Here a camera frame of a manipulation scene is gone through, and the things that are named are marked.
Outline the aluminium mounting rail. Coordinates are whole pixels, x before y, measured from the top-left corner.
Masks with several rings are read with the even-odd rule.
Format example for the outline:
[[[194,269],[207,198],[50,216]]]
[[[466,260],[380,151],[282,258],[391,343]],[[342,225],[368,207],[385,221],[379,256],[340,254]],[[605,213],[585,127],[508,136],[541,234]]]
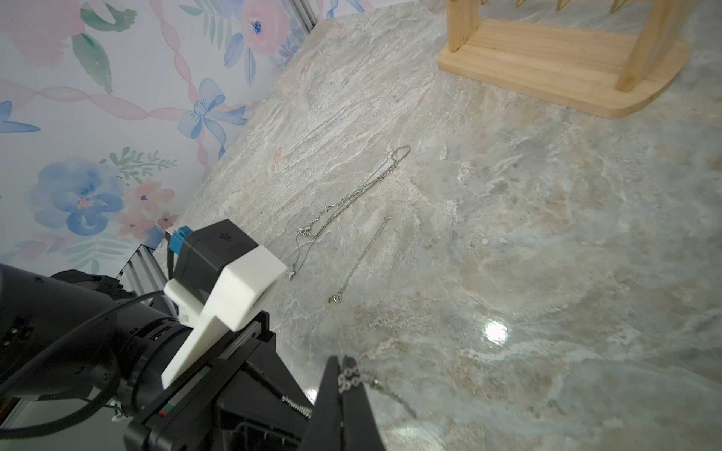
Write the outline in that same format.
[[[117,278],[126,291],[131,291],[135,295],[162,291],[168,281],[167,275],[155,259],[152,250],[143,244],[133,252]],[[143,304],[173,318],[178,317],[177,306],[165,294],[143,301]]]

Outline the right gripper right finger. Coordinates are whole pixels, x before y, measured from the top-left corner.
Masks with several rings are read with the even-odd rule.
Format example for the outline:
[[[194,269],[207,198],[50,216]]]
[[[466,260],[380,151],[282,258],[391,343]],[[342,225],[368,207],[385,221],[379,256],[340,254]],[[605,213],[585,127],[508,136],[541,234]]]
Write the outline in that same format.
[[[344,356],[340,367],[342,449],[385,451],[376,425],[367,388],[375,378],[364,374],[355,358]]]

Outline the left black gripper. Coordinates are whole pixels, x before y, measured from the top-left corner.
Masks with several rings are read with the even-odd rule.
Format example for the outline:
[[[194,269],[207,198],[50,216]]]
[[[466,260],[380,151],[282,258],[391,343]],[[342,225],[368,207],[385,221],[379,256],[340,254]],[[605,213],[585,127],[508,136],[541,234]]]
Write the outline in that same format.
[[[122,408],[127,450],[296,450],[312,404],[276,352],[263,311],[220,340],[169,387],[161,375],[190,328],[159,321],[126,343]]]

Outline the wooden jewelry display stand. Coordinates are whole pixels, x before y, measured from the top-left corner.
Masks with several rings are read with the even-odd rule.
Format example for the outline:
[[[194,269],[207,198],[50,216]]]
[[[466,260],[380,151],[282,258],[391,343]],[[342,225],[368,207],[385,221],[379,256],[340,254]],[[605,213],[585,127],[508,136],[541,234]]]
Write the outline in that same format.
[[[664,93],[689,58],[680,34],[693,1],[657,1],[638,36],[483,19],[449,1],[443,71],[573,108],[624,118]]]

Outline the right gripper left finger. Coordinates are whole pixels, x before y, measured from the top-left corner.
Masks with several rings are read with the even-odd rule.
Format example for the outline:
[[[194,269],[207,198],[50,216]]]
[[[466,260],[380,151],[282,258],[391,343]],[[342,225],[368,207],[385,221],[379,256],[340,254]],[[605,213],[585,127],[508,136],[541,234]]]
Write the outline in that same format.
[[[338,357],[332,356],[327,360],[315,406],[298,450],[339,451],[342,448],[339,375]]]

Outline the left aluminium corner post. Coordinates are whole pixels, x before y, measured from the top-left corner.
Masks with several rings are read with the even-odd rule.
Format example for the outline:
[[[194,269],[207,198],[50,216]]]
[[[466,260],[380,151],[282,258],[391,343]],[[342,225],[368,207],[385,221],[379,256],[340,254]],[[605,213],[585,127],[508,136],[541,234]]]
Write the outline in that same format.
[[[318,19],[309,0],[287,0],[287,3],[301,20],[305,30],[310,33],[318,24]]]

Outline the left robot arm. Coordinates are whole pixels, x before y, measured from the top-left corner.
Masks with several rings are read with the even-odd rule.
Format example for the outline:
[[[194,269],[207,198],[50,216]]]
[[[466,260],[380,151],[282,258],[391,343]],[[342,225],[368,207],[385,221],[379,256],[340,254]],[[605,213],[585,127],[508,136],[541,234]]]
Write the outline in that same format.
[[[192,331],[107,277],[1,269],[1,394],[84,400],[74,413],[3,428],[5,440],[68,430],[106,407],[131,422],[129,450],[295,450],[312,407],[276,354],[265,312],[223,331],[170,385],[161,374]]]

